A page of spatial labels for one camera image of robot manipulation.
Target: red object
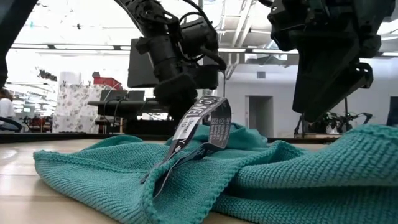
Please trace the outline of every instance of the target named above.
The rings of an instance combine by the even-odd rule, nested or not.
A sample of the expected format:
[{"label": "red object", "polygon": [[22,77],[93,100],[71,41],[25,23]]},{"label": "red object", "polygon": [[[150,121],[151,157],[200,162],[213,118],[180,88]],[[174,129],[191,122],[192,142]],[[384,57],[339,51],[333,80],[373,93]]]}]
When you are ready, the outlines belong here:
[{"label": "red object", "polygon": [[108,85],[110,87],[113,87],[116,90],[123,90],[122,84],[119,83],[114,78],[94,77],[94,84],[95,85]]}]

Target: table surface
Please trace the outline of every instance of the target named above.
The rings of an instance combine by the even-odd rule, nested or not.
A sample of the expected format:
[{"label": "table surface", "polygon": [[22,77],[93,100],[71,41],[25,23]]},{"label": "table surface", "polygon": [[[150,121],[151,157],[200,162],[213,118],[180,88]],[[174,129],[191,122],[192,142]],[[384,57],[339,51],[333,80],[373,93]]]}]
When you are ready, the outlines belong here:
[{"label": "table surface", "polygon": [[[48,187],[34,169],[39,150],[72,153],[99,140],[0,144],[0,223],[116,223],[111,218]],[[297,145],[317,150],[325,145]],[[204,223],[248,223],[211,212]]]}]

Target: workbench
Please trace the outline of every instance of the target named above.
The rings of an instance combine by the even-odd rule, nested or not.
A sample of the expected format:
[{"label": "workbench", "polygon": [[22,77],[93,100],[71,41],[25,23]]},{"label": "workbench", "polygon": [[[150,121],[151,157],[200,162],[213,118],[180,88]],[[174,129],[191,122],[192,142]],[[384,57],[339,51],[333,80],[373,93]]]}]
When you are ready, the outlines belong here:
[{"label": "workbench", "polygon": [[[34,169],[32,154],[35,151],[72,153],[98,141],[100,140],[84,139],[0,144],[0,223],[116,223],[106,215],[52,190],[40,179]],[[298,146],[317,150],[325,145]],[[248,222],[211,212],[204,223]]]}]

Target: chair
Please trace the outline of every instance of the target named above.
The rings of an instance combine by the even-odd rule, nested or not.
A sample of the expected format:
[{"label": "chair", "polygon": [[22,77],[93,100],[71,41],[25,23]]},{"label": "chair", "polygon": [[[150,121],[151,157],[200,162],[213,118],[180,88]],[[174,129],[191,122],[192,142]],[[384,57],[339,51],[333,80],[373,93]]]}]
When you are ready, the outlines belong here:
[{"label": "chair", "polygon": [[11,125],[14,125],[17,128],[15,130],[15,129],[5,128],[4,126],[0,126],[0,131],[12,131],[12,132],[15,132],[15,133],[19,133],[22,130],[22,125],[20,123],[18,123],[17,121],[14,121],[14,120],[9,119],[9,118],[3,118],[3,117],[0,117],[0,121],[3,121],[5,123],[11,124]]}]

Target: cloth fold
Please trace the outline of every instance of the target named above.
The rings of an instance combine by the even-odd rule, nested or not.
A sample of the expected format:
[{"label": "cloth fold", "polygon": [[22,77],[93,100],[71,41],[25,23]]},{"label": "cloth fold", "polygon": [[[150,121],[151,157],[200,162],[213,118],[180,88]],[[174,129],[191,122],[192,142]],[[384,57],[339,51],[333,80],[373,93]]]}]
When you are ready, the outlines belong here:
[{"label": "cloth fold", "polygon": [[312,152],[267,145],[233,124],[225,150],[173,169],[154,199],[156,180],[208,131],[199,126],[184,151],[155,169],[170,141],[133,136],[72,154],[35,152],[35,168],[51,188],[122,223],[201,223],[210,210],[254,223],[398,222],[398,129],[387,126],[360,126]]}]

